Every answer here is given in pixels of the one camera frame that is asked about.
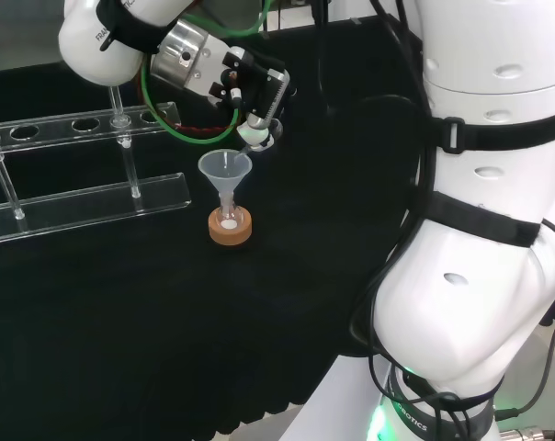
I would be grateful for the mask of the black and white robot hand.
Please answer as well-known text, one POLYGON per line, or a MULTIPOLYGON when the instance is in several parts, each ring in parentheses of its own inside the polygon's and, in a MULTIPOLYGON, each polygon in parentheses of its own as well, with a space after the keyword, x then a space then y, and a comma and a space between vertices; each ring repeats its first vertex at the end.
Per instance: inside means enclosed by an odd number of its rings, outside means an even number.
POLYGON ((209 41, 217 45, 210 58, 220 69, 210 83, 209 100, 239 111, 235 130, 244 151, 273 147, 283 134, 280 118, 291 95, 285 64, 213 37, 209 41))

